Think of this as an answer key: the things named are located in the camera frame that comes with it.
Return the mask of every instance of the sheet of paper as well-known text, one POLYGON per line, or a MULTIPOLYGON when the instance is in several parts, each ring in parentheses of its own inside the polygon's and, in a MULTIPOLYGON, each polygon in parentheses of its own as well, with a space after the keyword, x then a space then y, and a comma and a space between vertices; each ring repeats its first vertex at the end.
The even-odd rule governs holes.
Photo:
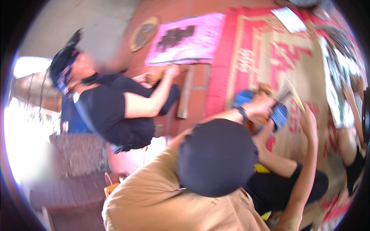
POLYGON ((288 7, 273 9, 271 12, 284 24, 291 32, 306 31, 307 27, 302 20, 288 7))

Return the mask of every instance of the neck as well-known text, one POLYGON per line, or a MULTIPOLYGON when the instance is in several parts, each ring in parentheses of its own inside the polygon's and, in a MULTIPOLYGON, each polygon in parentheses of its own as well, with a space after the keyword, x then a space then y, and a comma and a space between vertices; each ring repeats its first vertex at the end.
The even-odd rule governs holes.
POLYGON ((98 83, 91 84, 91 85, 79 84, 78 86, 74 88, 74 92, 80 95, 82 92, 96 88, 98 86, 100 86, 100 84, 98 83))

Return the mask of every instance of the wristwatch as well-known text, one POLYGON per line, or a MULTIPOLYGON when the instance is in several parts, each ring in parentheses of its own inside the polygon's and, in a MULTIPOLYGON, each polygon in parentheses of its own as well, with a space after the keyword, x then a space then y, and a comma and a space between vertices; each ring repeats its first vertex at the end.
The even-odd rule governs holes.
POLYGON ((245 109, 241 105, 234 103, 232 105, 232 108, 236 108, 239 111, 239 113, 242 114, 244 123, 248 122, 247 115, 245 114, 245 109))

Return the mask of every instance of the wooden plank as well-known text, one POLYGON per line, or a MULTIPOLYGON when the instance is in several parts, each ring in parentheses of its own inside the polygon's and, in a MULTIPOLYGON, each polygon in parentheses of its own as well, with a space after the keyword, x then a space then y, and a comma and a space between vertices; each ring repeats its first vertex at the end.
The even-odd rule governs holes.
POLYGON ((181 91, 179 109, 177 110, 177 117, 181 119, 186 119, 188 117, 189 111, 189 101, 191 88, 193 86, 193 79, 195 73, 195 66, 189 65, 188 71, 186 72, 184 86, 181 91))

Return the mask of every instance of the pink cloth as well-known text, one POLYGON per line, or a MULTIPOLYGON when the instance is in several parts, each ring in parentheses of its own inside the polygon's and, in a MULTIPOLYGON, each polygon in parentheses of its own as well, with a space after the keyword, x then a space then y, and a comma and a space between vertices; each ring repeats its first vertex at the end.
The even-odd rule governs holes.
POLYGON ((146 66, 165 66, 167 64, 213 63, 213 54, 218 46, 225 14, 211 13, 189 17, 159 26, 153 39, 152 47, 145 60, 146 66), (185 30, 195 25, 194 34, 183 38, 178 45, 167 47, 165 52, 157 52, 157 44, 168 30, 180 28, 185 30))

